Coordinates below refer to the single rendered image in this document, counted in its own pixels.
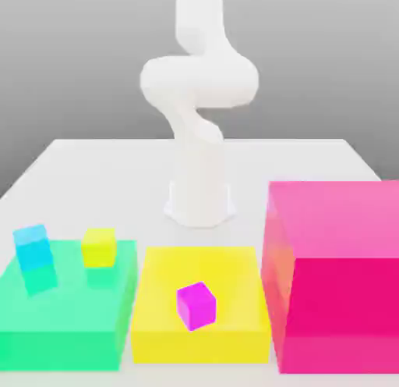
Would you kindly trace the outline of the small yellow cube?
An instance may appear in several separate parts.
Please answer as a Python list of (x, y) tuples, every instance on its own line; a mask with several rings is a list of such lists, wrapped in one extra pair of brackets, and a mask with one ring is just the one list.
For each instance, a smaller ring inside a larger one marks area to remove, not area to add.
[(113, 228), (90, 228), (81, 241), (83, 264), (86, 268), (111, 268), (117, 255)]

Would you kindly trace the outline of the large yellow box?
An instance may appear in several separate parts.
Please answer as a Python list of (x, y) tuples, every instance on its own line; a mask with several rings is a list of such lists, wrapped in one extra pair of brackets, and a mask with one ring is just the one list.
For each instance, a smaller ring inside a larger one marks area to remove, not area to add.
[[(216, 299), (216, 321), (189, 331), (177, 292), (203, 282)], [(136, 364), (265, 364), (267, 313), (252, 247), (148, 247), (132, 316)]]

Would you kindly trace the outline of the small magenta cube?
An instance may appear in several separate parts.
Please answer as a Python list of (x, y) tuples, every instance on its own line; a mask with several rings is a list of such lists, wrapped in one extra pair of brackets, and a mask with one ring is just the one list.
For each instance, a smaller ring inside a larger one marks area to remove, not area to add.
[(204, 282), (178, 289), (176, 306), (178, 316), (190, 332), (216, 321), (217, 301)]

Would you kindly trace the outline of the large green box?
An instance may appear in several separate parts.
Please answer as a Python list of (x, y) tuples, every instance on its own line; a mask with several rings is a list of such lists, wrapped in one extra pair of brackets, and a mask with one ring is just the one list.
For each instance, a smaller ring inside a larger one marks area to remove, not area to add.
[(85, 268), (78, 240), (52, 240), (52, 265), (0, 275), (0, 371), (117, 371), (137, 279), (136, 242), (111, 268)]

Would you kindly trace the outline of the small blue cube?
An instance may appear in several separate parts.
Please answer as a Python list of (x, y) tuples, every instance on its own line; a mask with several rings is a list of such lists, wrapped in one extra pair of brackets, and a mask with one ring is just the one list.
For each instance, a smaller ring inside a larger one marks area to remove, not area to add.
[(12, 232), (16, 257), (23, 272), (53, 264), (53, 255), (44, 225), (32, 225)]

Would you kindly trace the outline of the large pink box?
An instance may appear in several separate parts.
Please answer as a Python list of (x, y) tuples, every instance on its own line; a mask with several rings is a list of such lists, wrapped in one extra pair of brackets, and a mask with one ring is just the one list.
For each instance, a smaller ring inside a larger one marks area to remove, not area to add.
[(399, 374), (399, 181), (268, 188), (261, 278), (282, 374)]

